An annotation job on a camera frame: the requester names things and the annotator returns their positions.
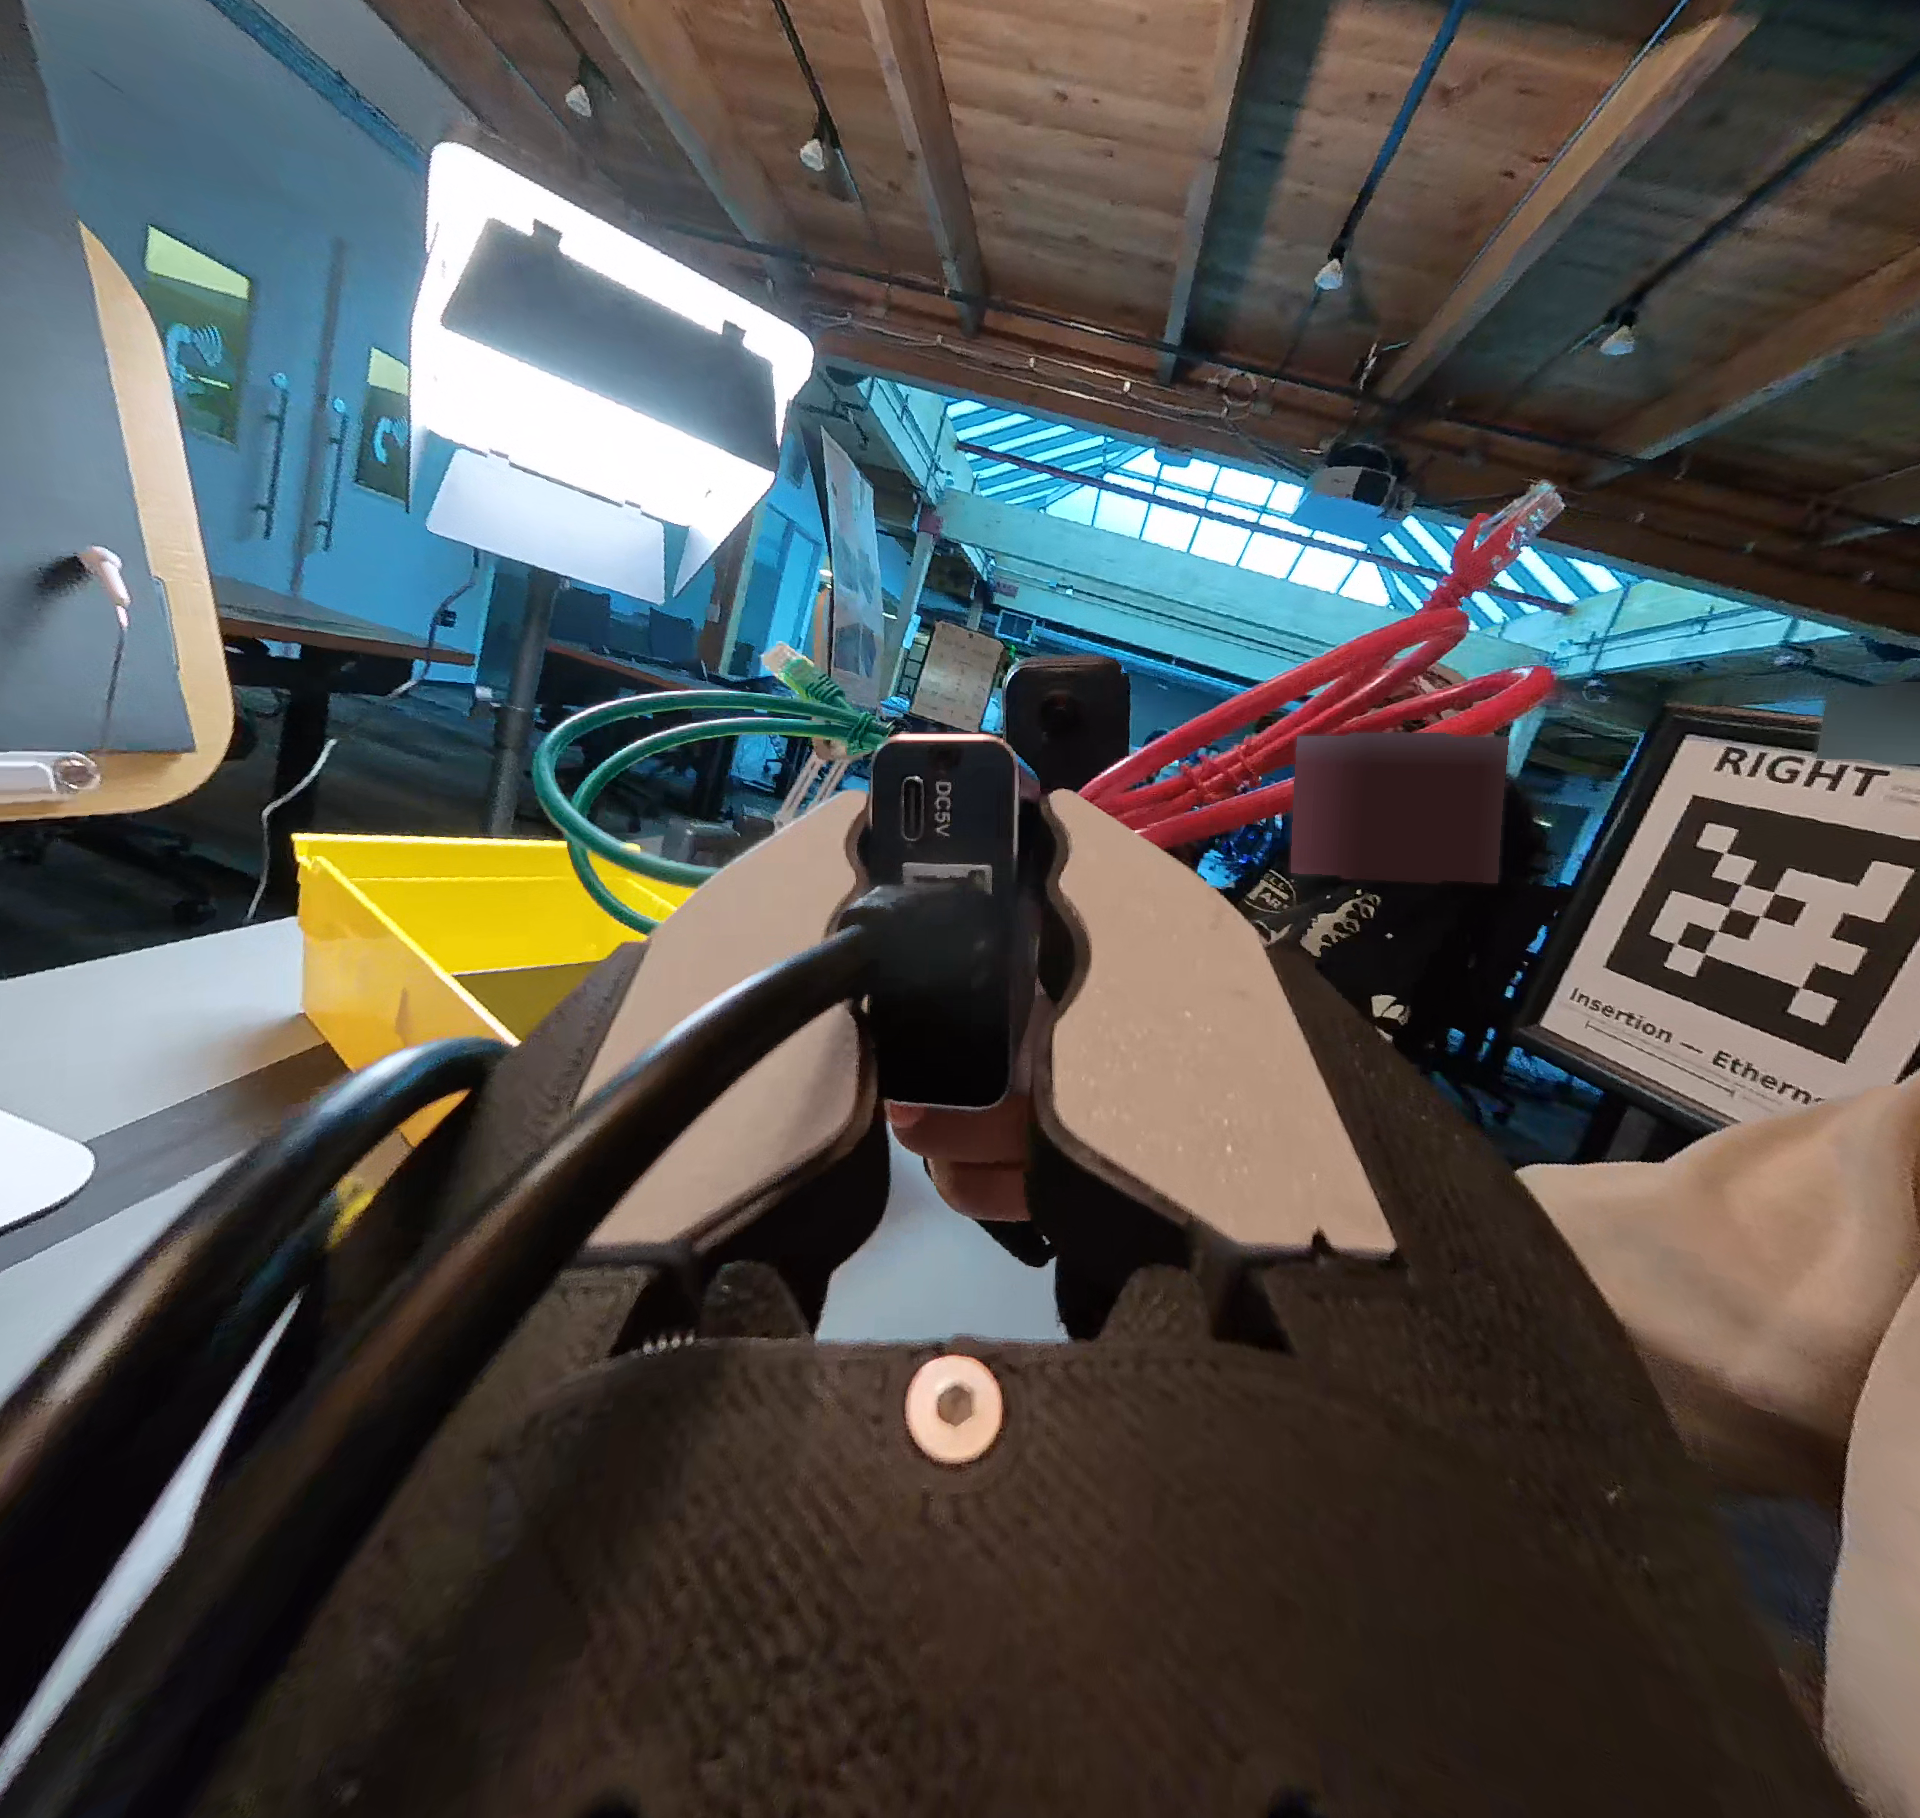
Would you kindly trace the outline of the framed marker sign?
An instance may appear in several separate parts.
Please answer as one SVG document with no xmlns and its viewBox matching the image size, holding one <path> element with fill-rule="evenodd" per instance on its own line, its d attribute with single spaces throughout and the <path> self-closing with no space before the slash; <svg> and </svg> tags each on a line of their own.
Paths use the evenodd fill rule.
<svg viewBox="0 0 1920 1818">
<path fill-rule="evenodd" d="M 1670 703 L 1513 1042 L 1680 1135 L 1892 1084 L 1920 1056 L 1920 783 L 1817 720 Z"/>
</svg>

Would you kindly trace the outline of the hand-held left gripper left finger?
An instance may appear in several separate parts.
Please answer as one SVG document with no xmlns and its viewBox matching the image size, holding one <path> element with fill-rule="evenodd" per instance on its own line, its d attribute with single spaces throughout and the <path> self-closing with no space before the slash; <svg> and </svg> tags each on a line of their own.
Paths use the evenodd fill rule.
<svg viewBox="0 0 1920 1818">
<path fill-rule="evenodd" d="M 866 798 L 830 798 L 702 882 L 649 945 L 611 950 L 611 965 L 571 990 L 571 1017 L 591 1032 L 575 1109 L 710 998 L 813 950 L 857 889 L 857 826 Z M 747 1200 L 773 1200 L 850 1159 L 866 1140 L 875 1098 L 877 1084 L 852 1017 L 813 1017 L 710 1098 L 637 1186 L 627 1186 L 575 1269 L 710 1251 Z"/>
</svg>

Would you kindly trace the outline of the green wall picture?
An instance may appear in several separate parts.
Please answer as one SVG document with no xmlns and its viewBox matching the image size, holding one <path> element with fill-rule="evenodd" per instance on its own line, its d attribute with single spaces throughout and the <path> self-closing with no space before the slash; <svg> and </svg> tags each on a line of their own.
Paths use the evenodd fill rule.
<svg viewBox="0 0 1920 1818">
<path fill-rule="evenodd" d="M 242 448 L 252 279 L 165 229 L 143 236 L 143 299 L 165 333 L 179 428 Z"/>
<path fill-rule="evenodd" d="M 414 503 L 414 369 L 388 348 L 365 377 L 355 488 Z"/>
</svg>

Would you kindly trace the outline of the person's right forearm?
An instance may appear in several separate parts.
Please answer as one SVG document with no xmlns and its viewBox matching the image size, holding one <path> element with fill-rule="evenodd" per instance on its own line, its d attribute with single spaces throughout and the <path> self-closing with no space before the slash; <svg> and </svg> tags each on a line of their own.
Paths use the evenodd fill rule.
<svg viewBox="0 0 1920 1818">
<path fill-rule="evenodd" d="M 1861 1810 L 1920 1810 L 1920 1082 L 1517 1186 L 1685 1458 L 1839 1507 L 1821 1747 Z"/>
</svg>

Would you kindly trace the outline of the ceiling projector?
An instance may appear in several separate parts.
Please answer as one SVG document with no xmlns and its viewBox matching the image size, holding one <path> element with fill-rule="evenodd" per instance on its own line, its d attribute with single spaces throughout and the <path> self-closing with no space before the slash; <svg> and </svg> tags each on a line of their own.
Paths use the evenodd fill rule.
<svg viewBox="0 0 1920 1818">
<path fill-rule="evenodd" d="M 1335 439 L 1304 475 L 1304 499 L 1359 503 L 1370 520 L 1413 513 L 1409 458 L 1385 439 Z"/>
</svg>

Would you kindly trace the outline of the studio light panel on stand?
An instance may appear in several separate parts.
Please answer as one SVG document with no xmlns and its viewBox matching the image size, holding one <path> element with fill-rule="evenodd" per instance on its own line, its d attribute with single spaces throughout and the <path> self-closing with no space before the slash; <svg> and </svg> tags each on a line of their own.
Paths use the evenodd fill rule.
<svg viewBox="0 0 1920 1818">
<path fill-rule="evenodd" d="M 527 563 L 483 783 L 483 834 L 509 834 L 559 588 L 672 603 L 767 499 L 813 342 L 494 146 L 433 143 L 407 369 L 426 529 Z"/>
</svg>

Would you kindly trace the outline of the whiteboard with notes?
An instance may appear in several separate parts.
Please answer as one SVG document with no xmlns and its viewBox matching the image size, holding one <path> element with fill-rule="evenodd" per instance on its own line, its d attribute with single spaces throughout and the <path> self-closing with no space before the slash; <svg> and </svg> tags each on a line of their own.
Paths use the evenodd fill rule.
<svg viewBox="0 0 1920 1818">
<path fill-rule="evenodd" d="M 997 681 L 1004 641 L 983 628 L 938 619 L 906 709 L 921 722 L 983 733 Z"/>
</svg>

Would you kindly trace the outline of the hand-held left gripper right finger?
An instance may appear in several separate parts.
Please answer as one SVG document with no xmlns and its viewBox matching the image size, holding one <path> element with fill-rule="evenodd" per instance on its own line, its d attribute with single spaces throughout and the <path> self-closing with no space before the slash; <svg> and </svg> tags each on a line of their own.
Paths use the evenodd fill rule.
<svg viewBox="0 0 1920 1818">
<path fill-rule="evenodd" d="M 1043 801 L 1026 1213 L 1068 1322 L 1136 1269 L 1388 1269 L 1398 1228 L 1252 924 L 1073 790 Z"/>
</svg>

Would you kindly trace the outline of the person's right hand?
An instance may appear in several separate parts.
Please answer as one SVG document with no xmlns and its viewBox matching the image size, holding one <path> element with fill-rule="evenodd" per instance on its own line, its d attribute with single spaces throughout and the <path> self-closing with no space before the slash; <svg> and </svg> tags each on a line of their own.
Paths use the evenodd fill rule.
<svg viewBox="0 0 1920 1818">
<path fill-rule="evenodd" d="M 925 1159 L 938 1198 L 967 1225 L 1026 1225 L 1026 1091 L 1004 1109 L 886 1109 L 891 1140 Z"/>
</svg>

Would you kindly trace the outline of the black ethernet splitter box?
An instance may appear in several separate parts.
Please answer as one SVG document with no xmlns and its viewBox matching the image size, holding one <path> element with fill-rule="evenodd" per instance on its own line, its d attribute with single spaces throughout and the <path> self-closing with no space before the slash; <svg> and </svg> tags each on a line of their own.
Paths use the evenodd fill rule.
<svg viewBox="0 0 1920 1818">
<path fill-rule="evenodd" d="M 899 1109 L 983 1113 L 1014 1084 L 1034 1004 L 1034 798 L 997 801 L 1004 735 L 899 733 L 875 753 L 857 865 L 877 933 L 875 1050 Z"/>
</svg>

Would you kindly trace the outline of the wooden office desk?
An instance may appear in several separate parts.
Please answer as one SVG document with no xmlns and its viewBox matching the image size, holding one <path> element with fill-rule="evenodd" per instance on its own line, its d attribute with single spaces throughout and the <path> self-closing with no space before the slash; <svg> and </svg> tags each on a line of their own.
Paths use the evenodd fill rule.
<svg viewBox="0 0 1920 1818">
<path fill-rule="evenodd" d="M 329 703 L 335 697 L 393 697 L 407 681 L 452 667 L 472 672 L 481 654 L 437 641 L 437 617 L 452 617 L 468 588 L 452 588 L 420 631 L 372 628 L 365 617 L 314 607 L 294 588 L 258 588 L 216 574 L 216 617 L 227 641 L 235 691 L 278 691 L 278 771 L 272 801 L 258 811 L 258 911 L 298 906 L 298 856 L 294 841 L 314 813 L 314 777 L 329 757 Z"/>
</svg>

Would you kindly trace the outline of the yellow plastic bin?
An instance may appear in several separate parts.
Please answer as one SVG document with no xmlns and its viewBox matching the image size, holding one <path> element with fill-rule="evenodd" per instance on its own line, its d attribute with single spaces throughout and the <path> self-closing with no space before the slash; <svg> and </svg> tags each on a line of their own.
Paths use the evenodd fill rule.
<svg viewBox="0 0 1920 1818">
<path fill-rule="evenodd" d="M 420 1042 L 515 1050 L 591 972 L 637 945 L 565 841 L 298 834 L 301 1017 L 355 1075 Z"/>
</svg>

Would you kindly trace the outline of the white board stand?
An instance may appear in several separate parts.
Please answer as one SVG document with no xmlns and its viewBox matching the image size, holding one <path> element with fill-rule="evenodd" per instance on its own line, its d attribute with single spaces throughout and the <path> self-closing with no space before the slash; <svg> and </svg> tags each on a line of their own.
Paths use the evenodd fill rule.
<svg viewBox="0 0 1920 1818">
<path fill-rule="evenodd" d="M 93 798 L 106 771 L 83 753 L 5 753 L 0 801 Z M 93 1147 L 0 1113 L 0 1228 L 18 1228 L 83 1190 L 97 1168 Z"/>
</svg>

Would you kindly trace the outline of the poster board on easel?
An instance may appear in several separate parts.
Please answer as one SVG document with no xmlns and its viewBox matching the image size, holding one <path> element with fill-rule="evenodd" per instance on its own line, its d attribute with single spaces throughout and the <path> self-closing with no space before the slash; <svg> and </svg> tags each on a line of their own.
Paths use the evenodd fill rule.
<svg viewBox="0 0 1920 1818">
<path fill-rule="evenodd" d="M 830 681 L 875 709 L 886 672 L 886 584 L 877 513 L 866 475 L 819 432 L 819 520 L 830 520 Z"/>
</svg>

